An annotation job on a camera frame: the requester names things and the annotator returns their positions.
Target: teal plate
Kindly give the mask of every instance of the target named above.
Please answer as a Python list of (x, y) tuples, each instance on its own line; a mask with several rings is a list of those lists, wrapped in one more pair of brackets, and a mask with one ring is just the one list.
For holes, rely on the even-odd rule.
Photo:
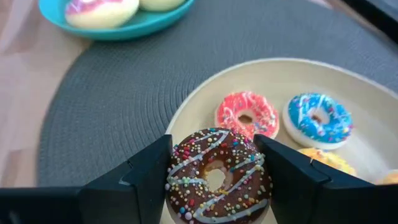
[(127, 40), (162, 30), (177, 22), (195, 0), (186, 0), (181, 6), (168, 12), (147, 12), (139, 10), (123, 26), (115, 29), (79, 29), (70, 26), (65, 19), (65, 6), (69, 0), (40, 0), (42, 15), (59, 28), (80, 37), (93, 40)]

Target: chocolate glaze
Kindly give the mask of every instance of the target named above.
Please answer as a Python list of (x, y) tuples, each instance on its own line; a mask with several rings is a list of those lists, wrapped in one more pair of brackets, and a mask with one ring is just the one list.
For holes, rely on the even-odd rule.
[[(251, 140), (232, 130), (197, 131), (173, 148), (167, 200), (189, 224), (253, 222), (269, 206), (271, 197), (264, 156)], [(207, 166), (213, 161), (221, 161), (224, 168)], [(231, 173), (232, 183), (211, 192), (206, 173), (212, 169)]]

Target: donut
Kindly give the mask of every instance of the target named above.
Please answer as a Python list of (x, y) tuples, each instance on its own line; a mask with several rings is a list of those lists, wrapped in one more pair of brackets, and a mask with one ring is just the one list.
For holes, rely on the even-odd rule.
[(398, 170), (392, 170), (388, 173), (382, 180), (380, 180), (377, 184), (398, 184)]
[(236, 130), (250, 139), (255, 134), (274, 139), (279, 130), (279, 115), (265, 97), (242, 91), (224, 98), (216, 109), (215, 125)]
[(109, 29), (127, 22), (139, 0), (72, 0), (65, 9), (67, 22), (82, 29)]
[(179, 7), (185, 0), (140, 0), (140, 8), (147, 11), (169, 11)]
[(284, 107), (282, 120), (289, 135), (305, 147), (336, 149), (351, 134), (351, 114), (332, 97), (303, 93)]
[[(269, 208), (271, 177), (247, 137), (224, 128), (197, 131), (174, 146), (165, 189), (177, 223), (260, 224)], [(213, 171), (225, 176), (211, 188)]]
[(302, 154), (310, 157), (311, 159), (318, 160), (330, 167), (338, 169), (346, 174), (356, 177), (356, 171), (351, 167), (343, 158), (333, 152), (325, 152), (320, 149), (308, 148), (298, 150)]

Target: pink frosting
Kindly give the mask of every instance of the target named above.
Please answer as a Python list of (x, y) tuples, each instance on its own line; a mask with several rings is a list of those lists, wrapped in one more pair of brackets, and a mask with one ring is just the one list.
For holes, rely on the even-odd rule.
[(78, 14), (95, 10), (98, 6), (107, 2), (123, 2), (123, 0), (94, 0), (85, 3), (82, 0), (72, 0), (67, 4), (65, 9), (66, 14)]
[[(250, 111), (254, 116), (252, 123), (243, 124), (239, 121), (242, 112)], [(267, 99), (251, 91), (232, 93), (224, 98), (216, 111), (216, 122), (222, 128), (235, 131), (253, 139), (255, 134), (272, 136), (279, 128), (277, 110)]]

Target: table surface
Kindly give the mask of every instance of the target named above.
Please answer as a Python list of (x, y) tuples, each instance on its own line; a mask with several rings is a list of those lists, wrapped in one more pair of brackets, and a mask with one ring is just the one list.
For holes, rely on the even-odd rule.
[[(339, 0), (309, 1), (341, 10), (377, 32)], [(1, 187), (35, 185), (45, 113), (65, 72), (89, 45), (47, 22), (37, 0), (0, 0)]]

